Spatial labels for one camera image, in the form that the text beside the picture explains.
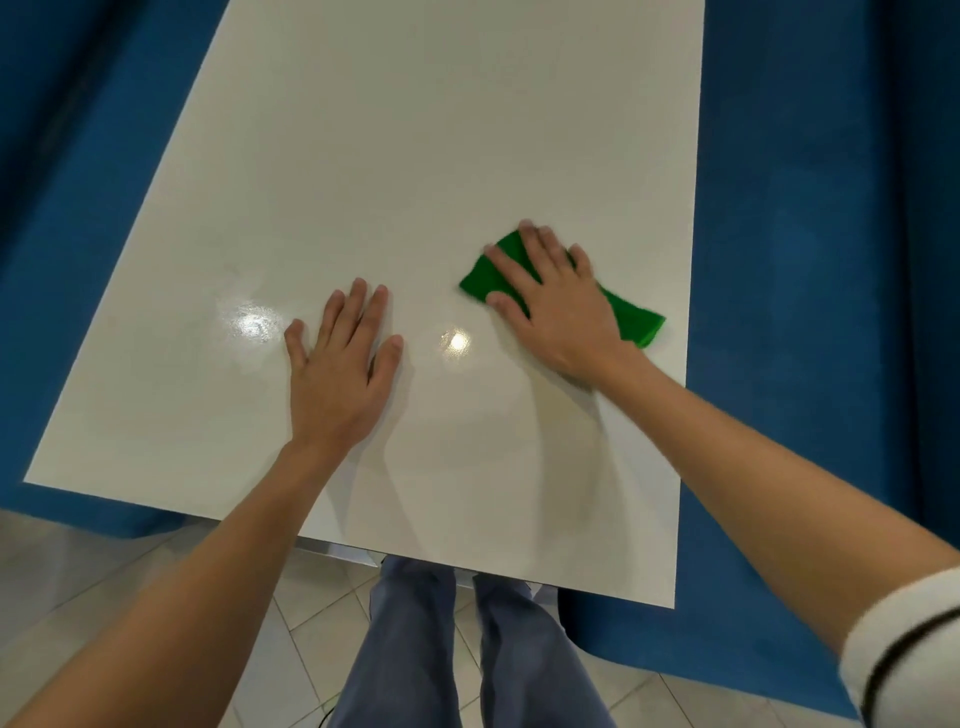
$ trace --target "green cloth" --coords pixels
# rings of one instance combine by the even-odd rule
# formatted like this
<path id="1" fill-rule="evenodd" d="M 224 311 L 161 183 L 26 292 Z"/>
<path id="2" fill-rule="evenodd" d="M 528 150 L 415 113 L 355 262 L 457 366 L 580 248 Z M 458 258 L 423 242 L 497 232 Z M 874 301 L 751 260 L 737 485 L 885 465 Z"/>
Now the green cloth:
<path id="1" fill-rule="evenodd" d="M 540 276 L 534 270 L 533 263 L 530 262 L 530 256 L 527 255 L 523 247 L 523 240 L 518 231 L 513 231 L 503 240 L 497 243 L 504 253 L 513 258 L 522 265 L 527 273 L 533 276 L 537 281 Z M 528 316 L 530 311 L 527 309 L 523 299 L 515 291 L 514 287 L 507 282 L 503 275 L 493 267 L 490 259 L 481 255 L 469 272 L 466 278 L 460 281 L 460 287 L 463 288 L 477 301 L 483 302 L 488 294 L 493 291 L 502 291 L 509 294 Z M 654 340 L 660 327 L 666 319 L 643 308 L 637 308 L 632 303 L 628 303 L 619 296 L 614 295 L 603 286 L 600 287 L 603 295 L 607 297 L 610 305 L 613 307 L 613 315 L 616 317 L 616 323 L 620 327 L 620 338 L 624 341 L 632 341 L 637 346 L 644 348 Z"/>

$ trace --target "forearm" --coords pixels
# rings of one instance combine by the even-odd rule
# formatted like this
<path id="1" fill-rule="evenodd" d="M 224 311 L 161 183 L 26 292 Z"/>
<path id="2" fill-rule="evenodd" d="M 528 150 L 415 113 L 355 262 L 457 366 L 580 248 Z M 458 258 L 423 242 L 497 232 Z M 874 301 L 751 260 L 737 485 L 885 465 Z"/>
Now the forearm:
<path id="1" fill-rule="evenodd" d="M 834 650 L 872 604 L 960 564 L 951 546 L 687 391 L 636 348 L 600 372 L 603 394 Z"/>
<path id="2" fill-rule="evenodd" d="M 78 654 L 11 727 L 216 726 L 287 555 L 337 462 L 284 451 L 194 552 Z"/>

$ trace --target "wrist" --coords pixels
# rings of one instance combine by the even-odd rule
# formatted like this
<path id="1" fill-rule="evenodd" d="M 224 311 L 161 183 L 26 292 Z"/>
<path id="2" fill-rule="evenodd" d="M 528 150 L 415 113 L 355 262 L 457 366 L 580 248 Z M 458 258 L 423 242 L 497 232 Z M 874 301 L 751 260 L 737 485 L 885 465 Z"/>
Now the wrist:
<path id="1" fill-rule="evenodd" d="M 636 378 L 647 367 L 654 366 L 647 355 L 632 341 L 619 341 L 616 346 L 599 352 L 590 371 L 589 384 L 608 394 L 625 378 Z"/>
<path id="2" fill-rule="evenodd" d="M 346 451 L 341 452 L 334 447 L 320 447 L 291 440 L 280 450 L 274 467 L 283 470 L 288 477 L 300 484 L 323 486 L 345 457 Z"/>

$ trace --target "beige tile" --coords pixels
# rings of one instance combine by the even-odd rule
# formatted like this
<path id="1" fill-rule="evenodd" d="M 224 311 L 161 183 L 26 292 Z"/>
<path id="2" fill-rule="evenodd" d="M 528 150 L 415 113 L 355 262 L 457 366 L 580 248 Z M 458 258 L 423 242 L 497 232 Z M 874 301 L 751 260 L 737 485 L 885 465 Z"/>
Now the beige tile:
<path id="1" fill-rule="evenodd" d="M 480 620 L 477 619 L 476 610 L 472 605 L 460 610 L 453 616 L 457 625 L 457 630 L 464 638 L 464 643 L 473 655 L 473 660 L 480 665 L 480 641 L 483 637 L 483 631 L 480 628 Z"/>
<path id="2" fill-rule="evenodd" d="M 290 629 L 296 629 L 351 589 L 343 564 L 311 551 L 294 549 L 274 598 Z"/>
<path id="3" fill-rule="evenodd" d="M 233 694 L 237 717 L 244 728 L 275 728 L 293 725 L 320 705 L 283 616 L 271 601 Z"/>
<path id="4" fill-rule="evenodd" d="M 357 597 L 357 601 L 360 602 L 360 607 L 363 609 L 363 613 L 367 615 L 367 619 L 370 618 L 370 592 L 373 591 L 373 587 L 376 586 L 378 581 L 379 579 L 371 579 L 362 587 L 357 587 L 357 589 L 353 592 Z"/>
<path id="5" fill-rule="evenodd" d="M 344 571 L 347 573 L 347 580 L 350 583 L 351 589 L 362 587 L 368 581 L 375 579 L 380 574 L 380 569 L 378 567 L 373 567 L 369 564 L 357 564 L 353 561 L 344 561 L 341 563 L 344 567 Z"/>
<path id="6" fill-rule="evenodd" d="M 831 716 L 779 700 L 771 700 L 770 704 L 786 728 L 855 728 L 862 725 L 859 720 Z"/>
<path id="7" fill-rule="evenodd" d="M 337 703 L 340 702 L 340 695 L 341 693 L 338 692 L 336 695 L 334 695 L 324 703 L 323 705 L 324 715 L 326 715 L 327 713 L 329 713 L 330 711 L 332 711 L 334 708 L 337 707 Z"/>
<path id="8" fill-rule="evenodd" d="M 292 632 L 321 703 L 343 689 L 369 626 L 356 598 L 347 595 Z"/>
<path id="9" fill-rule="evenodd" d="M 42 523 L 34 524 L 42 531 L 39 539 L 0 561 L 0 649 L 61 604 L 171 539 L 171 534 L 112 539 L 77 528 L 48 530 Z"/>
<path id="10" fill-rule="evenodd" d="M 574 649 L 580 657 L 580 662 L 587 669 L 587 675 L 590 676 L 597 692 L 600 693 L 604 705 L 608 708 L 620 702 L 654 674 L 649 670 L 607 662 L 587 654 L 576 645 Z"/>
<path id="11" fill-rule="evenodd" d="M 453 680 L 457 684 L 461 708 L 480 696 L 480 668 L 473 661 L 458 629 L 453 631 Z"/>
<path id="12" fill-rule="evenodd" d="M 744 725 L 766 704 L 766 698 L 716 685 L 663 675 L 693 728 L 733 728 Z"/>
<path id="13" fill-rule="evenodd" d="M 325 715 L 324 709 L 318 708 L 309 716 L 298 720 L 291 728 L 318 728 Z"/>
<path id="14" fill-rule="evenodd" d="M 218 728 L 243 728 L 237 719 L 237 713 L 233 710 L 232 705 L 227 706 L 227 712 L 224 713 L 224 717 L 220 721 Z"/>
<path id="15" fill-rule="evenodd" d="M 780 718 L 774 713 L 773 706 L 766 698 L 758 710 L 751 713 L 743 723 L 742 728 L 783 728 Z"/>
<path id="16" fill-rule="evenodd" d="M 476 594 L 470 587 L 462 587 L 459 584 L 457 585 L 457 598 L 453 602 L 453 611 L 459 612 L 461 609 L 472 606 Z"/>
<path id="17" fill-rule="evenodd" d="M 0 508 L 0 563 L 66 526 Z"/>
<path id="18" fill-rule="evenodd" d="M 621 700 L 610 712 L 617 728 L 690 728 L 659 675 Z"/>
<path id="19" fill-rule="evenodd" d="M 0 650 L 0 725 L 175 561 L 166 546 L 155 548 L 62 604 Z"/>
<path id="20" fill-rule="evenodd" d="M 460 711 L 460 722 L 463 724 L 463 728 L 484 728 L 483 717 L 480 713 L 480 698 Z"/>

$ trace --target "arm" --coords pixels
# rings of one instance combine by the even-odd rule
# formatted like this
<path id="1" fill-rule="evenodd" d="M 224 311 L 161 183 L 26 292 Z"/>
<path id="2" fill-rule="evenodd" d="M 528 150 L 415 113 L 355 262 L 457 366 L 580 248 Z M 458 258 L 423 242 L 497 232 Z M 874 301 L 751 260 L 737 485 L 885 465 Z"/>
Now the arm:
<path id="1" fill-rule="evenodd" d="M 587 255 L 572 266 L 548 228 L 520 226 L 537 283 L 487 256 L 523 297 L 488 303 L 547 366 L 595 387 L 651 439 L 790 609 L 839 651 L 881 598 L 960 565 L 960 552 L 897 511 L 684 389 L 620 341 Z"/>
<path id="2" fill-rule="evenodd" d="M 390 395 L 402 340 L 370 354 L 388 293 L 367 284 L 327 302 L 309 357 L 303 322 L 287 329 L 293 438 L 232 513 L 129 612 L 74 657 L 10 723 L 216 726 L 280 570 L 325 483 L 370 434 Z"/>

